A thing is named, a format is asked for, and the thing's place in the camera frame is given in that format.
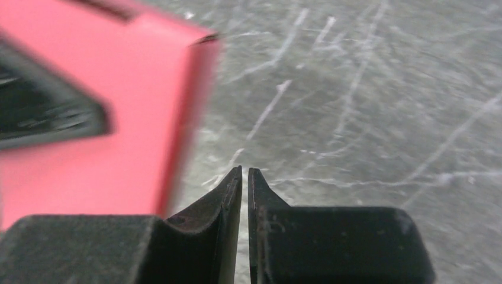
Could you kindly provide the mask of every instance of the marble countertop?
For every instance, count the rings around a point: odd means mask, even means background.
[[[178,209],[258,167],[291,205],[406,209],[439,284],[502,283],[502,4],[149,2],[225,40]]]

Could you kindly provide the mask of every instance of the pink box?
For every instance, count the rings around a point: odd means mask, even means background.
[[[0,40],[109,110],[112,134],[0,152],[3,223],[164,215],[210,91],[212,31],[126,1],[2,0]]]

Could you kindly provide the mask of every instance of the cardboard box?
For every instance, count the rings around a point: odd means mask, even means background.
[[[126,1],[2,0],[0,39],[98,96],[110,135],[0,152],[2,228],[30,214],[158,214],[210,91],[214,33]]]

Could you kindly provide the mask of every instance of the gray marble surface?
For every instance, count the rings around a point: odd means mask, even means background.
[[[177,209],[259,167],[292,205],[406,209],[437,283],[502,283],[501,2],[150,3],[225,38]],[[236,283],[247,254],[244,209]]]

